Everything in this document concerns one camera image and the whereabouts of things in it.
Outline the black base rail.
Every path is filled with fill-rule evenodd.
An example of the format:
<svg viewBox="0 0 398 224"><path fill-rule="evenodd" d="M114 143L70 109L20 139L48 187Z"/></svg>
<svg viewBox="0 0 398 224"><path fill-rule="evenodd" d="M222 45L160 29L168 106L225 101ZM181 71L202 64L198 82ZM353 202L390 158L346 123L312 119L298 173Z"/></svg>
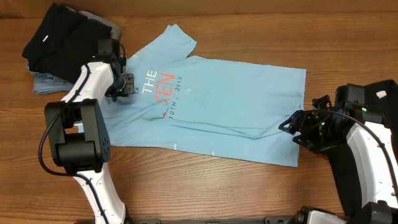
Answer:
<svg viewBox="0 0 398 224"><path fill-rule="evenodd" d="M307 217L303 213L298 215L267 216L260 219L221 219L221 220L174 220L162 221L159 219L131 219L128 224L306 224Z"/></svg>

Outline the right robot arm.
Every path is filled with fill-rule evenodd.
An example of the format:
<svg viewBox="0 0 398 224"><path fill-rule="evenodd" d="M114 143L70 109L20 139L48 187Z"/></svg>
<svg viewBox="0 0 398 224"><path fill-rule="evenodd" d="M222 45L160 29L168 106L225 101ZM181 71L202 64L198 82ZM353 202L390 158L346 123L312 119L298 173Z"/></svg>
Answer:
<svg viewBox="0 0 398 224"><path fill-rule="evenodd" d="M397 83L347 84L336 89L334 103L325 95L312 104L279 129L327 156L345 214L303 206L265 223L397 224Z"/></svg>

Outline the folded grey garment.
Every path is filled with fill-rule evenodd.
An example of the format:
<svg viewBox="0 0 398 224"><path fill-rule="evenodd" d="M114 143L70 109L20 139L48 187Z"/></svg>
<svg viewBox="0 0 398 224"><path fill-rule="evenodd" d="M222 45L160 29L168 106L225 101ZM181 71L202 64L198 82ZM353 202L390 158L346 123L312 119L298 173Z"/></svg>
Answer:
<svg viewBox="0 0 398 224"><path fill-rule="evenodd" d="M119 40L118 25L88 11L75 11L66 7L62 12L70 37L96 42L100 39Z"/></svg>

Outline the light blue printed t-shirt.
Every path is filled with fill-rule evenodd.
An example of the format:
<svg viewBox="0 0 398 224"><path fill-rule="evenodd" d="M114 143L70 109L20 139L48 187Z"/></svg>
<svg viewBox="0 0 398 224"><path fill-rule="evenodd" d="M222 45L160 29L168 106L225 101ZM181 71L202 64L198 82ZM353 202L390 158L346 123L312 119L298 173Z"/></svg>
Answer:
<svg viewBox="0 0 398 224"><path fill-rule="evenodd" d="M295 167L299 146L279 125L302 109L306 71L202 58L195 46L172 25L128 59L134 94L100 105L111 144Z"/></svg>

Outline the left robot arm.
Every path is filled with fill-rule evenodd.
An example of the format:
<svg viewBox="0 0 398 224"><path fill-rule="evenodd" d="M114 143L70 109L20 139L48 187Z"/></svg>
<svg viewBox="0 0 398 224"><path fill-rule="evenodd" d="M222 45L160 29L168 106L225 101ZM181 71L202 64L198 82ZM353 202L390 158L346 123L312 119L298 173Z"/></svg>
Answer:
<svg viewBox="0 0 398 224"><path fill-rule="evenodd" d="M125 66L124 46L115 39L99 40L97 53L82 66L72 90L44 110L47 128L39 143L40 165L49 174L79 183L93 223L132 222L109 172L111 140L100 108L104 98L116 101L134 94L134 76Z"/></svg>

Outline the black garment at right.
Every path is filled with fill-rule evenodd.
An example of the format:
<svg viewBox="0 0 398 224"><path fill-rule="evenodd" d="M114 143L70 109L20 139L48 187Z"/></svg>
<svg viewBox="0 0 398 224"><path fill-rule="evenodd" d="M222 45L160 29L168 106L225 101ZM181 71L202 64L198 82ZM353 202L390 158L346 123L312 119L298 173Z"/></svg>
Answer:
<svg viewBox="0 0 398 224"><path fill-rule="evenodd" d="M383 80L365 86L366 104L383 111L385 124L397 138L397 83Z"/></svg>

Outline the folded blue jeans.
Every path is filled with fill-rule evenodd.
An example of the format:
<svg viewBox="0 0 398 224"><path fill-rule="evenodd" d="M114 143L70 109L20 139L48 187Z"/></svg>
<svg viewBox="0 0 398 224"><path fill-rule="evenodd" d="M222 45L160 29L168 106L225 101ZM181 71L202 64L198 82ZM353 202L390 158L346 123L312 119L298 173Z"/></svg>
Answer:
<svg viewBox="0 0 398 224"><path fill-rule="evenodd" d="M34 93L45 95L60 91L69 92L73 84L49 73L39 73L30 71L29 65L26 65L28 72L34 77Z"/></svg>

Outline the folded black garment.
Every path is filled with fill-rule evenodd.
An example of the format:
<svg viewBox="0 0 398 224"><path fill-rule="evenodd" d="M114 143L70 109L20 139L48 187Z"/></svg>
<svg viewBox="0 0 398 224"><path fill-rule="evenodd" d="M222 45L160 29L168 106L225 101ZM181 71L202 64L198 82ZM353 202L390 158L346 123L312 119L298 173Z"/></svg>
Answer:
<svg viewBox="0 0 398 224"><path fill-rule="evenodd" d="M30 71L49 73L75 83L81 67L97 53L98 41L70 37L62 12L66 6L53 3L22 56L28 60Z"/></svg>

